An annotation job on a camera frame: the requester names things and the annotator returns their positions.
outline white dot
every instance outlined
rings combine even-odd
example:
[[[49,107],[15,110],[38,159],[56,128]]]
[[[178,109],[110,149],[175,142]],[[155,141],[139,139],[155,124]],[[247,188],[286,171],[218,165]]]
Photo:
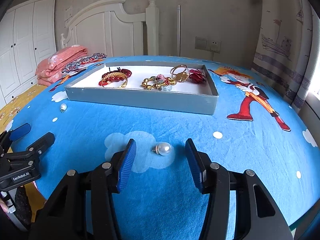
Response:
[[[221,139],[221,138],[222,138],[222,133],[220,133],[220,132],[214,132],[214,133],[213,133],[213,136],[214,136],[215,138],[217,138],[217,139]]]

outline metal bolt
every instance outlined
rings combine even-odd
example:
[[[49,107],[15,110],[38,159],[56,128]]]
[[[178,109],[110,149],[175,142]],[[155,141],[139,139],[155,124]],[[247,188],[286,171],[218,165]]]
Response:
[[[249,176],[254,176],[254,171],[253,170],[246,170],[245,173]]]
[[[111,167],[111,163],[103,163],[102,168],[109,169]]]
[[[67,172],[67,175],[68,175],[68,176],[73,176],[73,175],[75,175],[75,174],[76,174],[76,171],[75,171],[75,170],[70,170],[70,171]]]
[[[211,168],[211,169],[214,169],[214,170],[217,170],[217,169],[220,168],[220,165],[217,164],[217,163],[211,163],[211,164],[210,164],[210,168]]]

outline metal pole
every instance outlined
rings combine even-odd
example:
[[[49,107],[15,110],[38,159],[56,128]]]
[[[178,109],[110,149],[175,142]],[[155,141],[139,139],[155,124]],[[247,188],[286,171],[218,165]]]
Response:
[[[177,26],[177,56],[180,57],[180,47],[181,47],[181,10],[180,5],[178,5],[178,26]]]

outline bed headboard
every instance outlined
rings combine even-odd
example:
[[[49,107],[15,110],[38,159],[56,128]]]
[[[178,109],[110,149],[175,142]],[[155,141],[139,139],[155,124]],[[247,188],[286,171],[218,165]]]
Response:
[[[67,24],[68,36],[61,34],[61,47],[80,44],[88,53],[109,57],[143,55],[143,22],[147,25],[148,55],[159,55],[159,9],[149,0],[145,13],[127,14],[125,0],[101,0],[88,5]]]

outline blue bedsheet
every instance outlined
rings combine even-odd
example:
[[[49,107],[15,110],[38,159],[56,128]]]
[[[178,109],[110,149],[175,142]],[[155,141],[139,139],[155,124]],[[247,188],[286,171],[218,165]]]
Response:
[[[50,196],[68,170],[92,170],[134,138],[133,172],[121,194],[114,194],[123,239],[198,239],[208,196],[195,188],[185,157],[185,141],[192,138],[199,151],[228,170],[254,170],[289,225],[320,198],[319,149],[295,111],[260,77],[238,67],[181,57],[119,57],[102,63],[144,60],[201,63],[213,70],[210,75],[220,95],[215,114],[68,99],[56,102],[64,85],[83,72],[49,92],[52,85],[12,123],[12,129],[26,122],[31,125],[31,132],[13,144],[14,151],[25,150],[49,131],[55,134],[54,145],[41,157],[42,177],[36,182],[44,197]],[[64,113],[60,112],[61,103],[68,106]],[[222,138],[214,132],[220,132]],[[155,155],[151,149],[161,141],[169,142],[174,153]],[[231,194],[228,239],[233,238],[235,208],[235,194]]]

